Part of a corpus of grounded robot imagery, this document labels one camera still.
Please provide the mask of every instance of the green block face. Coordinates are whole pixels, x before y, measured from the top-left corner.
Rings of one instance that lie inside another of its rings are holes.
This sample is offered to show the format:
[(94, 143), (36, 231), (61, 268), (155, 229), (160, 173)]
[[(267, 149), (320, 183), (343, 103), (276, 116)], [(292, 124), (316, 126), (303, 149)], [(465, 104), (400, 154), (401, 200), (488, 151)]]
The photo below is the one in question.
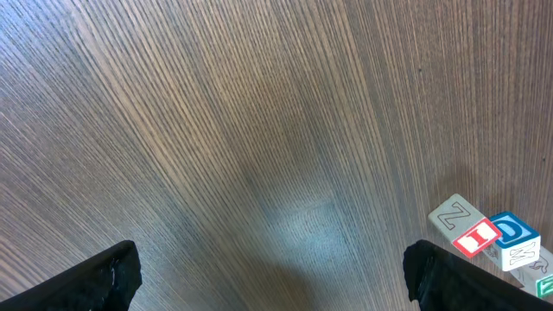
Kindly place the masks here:
[(537, 296), (539, 298), (544, 298), (550, 294), (553, 294), (553, 276), (548, 276), (537, 282)]

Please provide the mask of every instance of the cube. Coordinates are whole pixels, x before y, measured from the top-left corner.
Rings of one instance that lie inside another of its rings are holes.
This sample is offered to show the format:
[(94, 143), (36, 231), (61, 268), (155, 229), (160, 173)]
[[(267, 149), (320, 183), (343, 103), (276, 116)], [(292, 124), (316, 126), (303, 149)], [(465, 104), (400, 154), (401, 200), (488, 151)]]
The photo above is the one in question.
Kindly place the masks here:
[(544, 298), (553, 294), (553, 254), (543, 246), (537, 261), (511, 270), (511, 274), (524, 285), (524, 291), (534, 296)]
[(429, 214), (429, 220), (467, 257), (473, 257), (501, 236), (501, 231), (459, 194)]
[(503, 271), (510, 271), (539, 259), (541, 237), (513, 213), (505, 212), (490, 218), (502, 233), (484, 254)]

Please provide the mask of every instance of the wooden surface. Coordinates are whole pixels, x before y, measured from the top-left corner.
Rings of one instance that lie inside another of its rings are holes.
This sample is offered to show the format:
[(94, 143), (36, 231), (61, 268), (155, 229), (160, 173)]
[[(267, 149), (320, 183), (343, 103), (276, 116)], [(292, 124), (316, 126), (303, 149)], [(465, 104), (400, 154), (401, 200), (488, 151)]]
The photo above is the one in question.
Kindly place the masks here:
[(547, 0), (0, 0), (0, 300), (129, 238), (132, 310), (417, 309), (453, 193), (553, 250), (552, 100)]

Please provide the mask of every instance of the blue block face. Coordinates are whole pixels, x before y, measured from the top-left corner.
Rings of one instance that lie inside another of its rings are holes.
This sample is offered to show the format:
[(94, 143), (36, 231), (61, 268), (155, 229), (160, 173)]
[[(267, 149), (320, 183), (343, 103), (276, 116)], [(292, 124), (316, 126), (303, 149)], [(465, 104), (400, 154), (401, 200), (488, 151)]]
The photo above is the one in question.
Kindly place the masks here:
[(513, 213), (505, 212), (497, 214), (492, 216), (490, 220), (503, 233), (503, 236), (495, 241), (503, 249), (521, 244), (531, 238), (539, 237), (537, 231), (530, 228)]

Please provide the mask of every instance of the black object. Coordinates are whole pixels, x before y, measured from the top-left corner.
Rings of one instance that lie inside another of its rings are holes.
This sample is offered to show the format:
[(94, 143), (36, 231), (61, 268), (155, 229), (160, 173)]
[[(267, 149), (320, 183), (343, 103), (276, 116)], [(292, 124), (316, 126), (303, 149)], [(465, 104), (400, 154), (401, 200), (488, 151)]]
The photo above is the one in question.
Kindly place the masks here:
[(0, 302), (0, 310), (127, 311), (140, 285), (137, 247), (132, 241), (123, 241)]
[(553, 310), (553, 305), (460, 259), (419, 240), (404, 253), (409, 299), (421, 311)]

